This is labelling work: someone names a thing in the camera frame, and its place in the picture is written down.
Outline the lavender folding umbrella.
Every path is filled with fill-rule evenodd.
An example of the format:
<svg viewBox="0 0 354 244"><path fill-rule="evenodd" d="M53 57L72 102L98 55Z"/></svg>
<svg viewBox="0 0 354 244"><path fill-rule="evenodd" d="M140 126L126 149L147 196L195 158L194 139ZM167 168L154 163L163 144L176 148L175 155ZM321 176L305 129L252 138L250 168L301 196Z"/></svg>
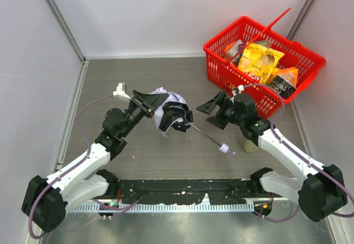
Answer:
<svg viewBox="0 0 354 244"><path fill-rule="evenodd" d="M236 155L236 152L231 151L226 143L218 142L206 132L194 125L192 111L189 109L187 102L181 95L175 92L167 91L164 87L155 89L152 94L168 95L167 99L164 100L163 103L154 111L153 115L155 126L164 137L167 137L167 132L170 129L186 133L188 129L193 128L204 137L215 143L221 153L228 154L228 156Z"/></svg>

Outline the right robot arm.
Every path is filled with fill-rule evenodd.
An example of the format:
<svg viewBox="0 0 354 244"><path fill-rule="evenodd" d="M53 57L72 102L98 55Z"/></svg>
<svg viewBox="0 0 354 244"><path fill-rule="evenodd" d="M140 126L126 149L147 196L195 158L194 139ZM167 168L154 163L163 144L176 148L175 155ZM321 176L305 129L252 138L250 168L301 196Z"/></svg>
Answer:
<svg viewBox="0 0 354 244"><path fill-rule="evenodd" d="M239 126L248 141L270 153L293 174L293 178L288 178L262 169L257 173L261 189L295 202L314 222L347 205L348 191L342 171L333 164L325 166L313 159L289 142L270 120L259 117L251 95L238 93L228 97L220 92L197 110L210 115L216 107L220 109L207 119L210 124L220 129L229 123Z"/></svg>

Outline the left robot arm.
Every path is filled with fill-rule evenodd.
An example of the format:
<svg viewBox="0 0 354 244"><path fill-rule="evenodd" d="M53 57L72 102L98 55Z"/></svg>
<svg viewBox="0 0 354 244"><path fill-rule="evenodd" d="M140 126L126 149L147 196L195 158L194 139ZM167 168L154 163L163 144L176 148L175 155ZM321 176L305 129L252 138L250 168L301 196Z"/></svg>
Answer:
<svg viewBox="0 0 354 244"><path fill-rule="evenodd" d="M133 91L128 96L116 90L112 96L127 99L124 111L112 108L107 111L102 123L103 131L88 144L88 149L62 170L42 178L33 177L27 187L22 211L28 216L28 231L33 239L36 224L43 232L50 232L64 219L68 203L64 191L71 189L95 169L113 160L126 145L125 137L143 117L151 118L159 106L168 98L168 93L143 94Z"/></svg>

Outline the red plastic shopping basket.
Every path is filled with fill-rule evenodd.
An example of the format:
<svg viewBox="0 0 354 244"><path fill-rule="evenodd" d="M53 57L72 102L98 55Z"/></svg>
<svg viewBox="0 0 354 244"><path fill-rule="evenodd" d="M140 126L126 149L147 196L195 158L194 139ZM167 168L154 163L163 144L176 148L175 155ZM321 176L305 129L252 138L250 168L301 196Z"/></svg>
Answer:
<svg viewBox="0 0 354 244"><path fill-rule="evenodd" d="M291 41L274 32L271 26L265 27L247 16L242 16L211 38L203 47L206 53L207 78L229 95L238 85L254 84L256 80L225 60L223 51L234 41L240 39L248 42L254 37L258 40L270 41L272 48L285 54L280 59L278 68L294 67L299 70L296 90L283 100L285 104L291 103L300 92L304 91L326 63L325 58L299 42Z"/></svg>

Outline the pale yellow bottle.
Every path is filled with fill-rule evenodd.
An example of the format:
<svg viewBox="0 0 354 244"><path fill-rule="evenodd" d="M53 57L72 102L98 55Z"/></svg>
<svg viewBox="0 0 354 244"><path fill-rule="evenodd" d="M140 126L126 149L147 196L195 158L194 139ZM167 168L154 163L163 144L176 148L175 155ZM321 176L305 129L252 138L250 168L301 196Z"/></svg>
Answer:
<svg viewBox="0 0 354 244"><path fill-rule="evenodd" d="M258 149L259 149L259 147L257 145L255 145L252 141L250 141L250 140L245 141L244 150L247 153L255 153Z"/></svg>

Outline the yellow chips bag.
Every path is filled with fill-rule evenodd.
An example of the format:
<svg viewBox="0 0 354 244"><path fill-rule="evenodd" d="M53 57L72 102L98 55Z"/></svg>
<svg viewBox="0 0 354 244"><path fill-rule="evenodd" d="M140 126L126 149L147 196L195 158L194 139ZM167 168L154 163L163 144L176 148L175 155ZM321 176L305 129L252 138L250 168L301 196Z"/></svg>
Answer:
<svg viewBox="0 0 354 244"><path fill-rule="evenodd" d="M257 83L267 85L272 72L285 54L261 44L250 43L243 50L238 69Z"/></svg>

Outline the orange snack packet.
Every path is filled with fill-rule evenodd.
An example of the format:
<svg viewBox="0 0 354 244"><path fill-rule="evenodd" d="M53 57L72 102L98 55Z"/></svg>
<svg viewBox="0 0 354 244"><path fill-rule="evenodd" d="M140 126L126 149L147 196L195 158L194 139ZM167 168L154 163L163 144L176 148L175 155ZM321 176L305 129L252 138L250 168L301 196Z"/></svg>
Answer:
<svg viewBox="0 0 354 244"><path fill-rule="evenodd" d="M243 41L241 39L238 39L226 46L223 51L224 59L232 63L236 63L240 58L240 54L238 54L237 56L236 54L239 52L241 45L243 45Z"/></svg>

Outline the black and orange snack bag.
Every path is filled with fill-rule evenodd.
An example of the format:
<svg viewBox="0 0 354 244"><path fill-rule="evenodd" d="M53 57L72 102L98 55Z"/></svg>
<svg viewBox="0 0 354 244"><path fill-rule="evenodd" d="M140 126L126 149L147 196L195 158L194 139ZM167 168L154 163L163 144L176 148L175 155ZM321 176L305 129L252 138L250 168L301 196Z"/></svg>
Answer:
<svg viewBox="0 0 354 244"><path fill-rule="evenodd" d="M274 68L269 77L268 85L279 93L282 98L288 99L296 91L297 82L297 68Z"/></svg>

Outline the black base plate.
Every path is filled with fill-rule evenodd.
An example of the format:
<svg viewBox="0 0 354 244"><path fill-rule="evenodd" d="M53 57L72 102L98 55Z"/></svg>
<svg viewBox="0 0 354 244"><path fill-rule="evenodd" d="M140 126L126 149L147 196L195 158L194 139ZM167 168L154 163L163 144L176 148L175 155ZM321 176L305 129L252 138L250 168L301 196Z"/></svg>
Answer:
<svg viewBox="0 0 354 244"><path fill-rule="evenodd" d="M100 199L122 200L124 204L139 201L145 205L198 205L207 196L211 205L244 203L250 198L279 195L264 191L249 179L121 179Z"/></svg>

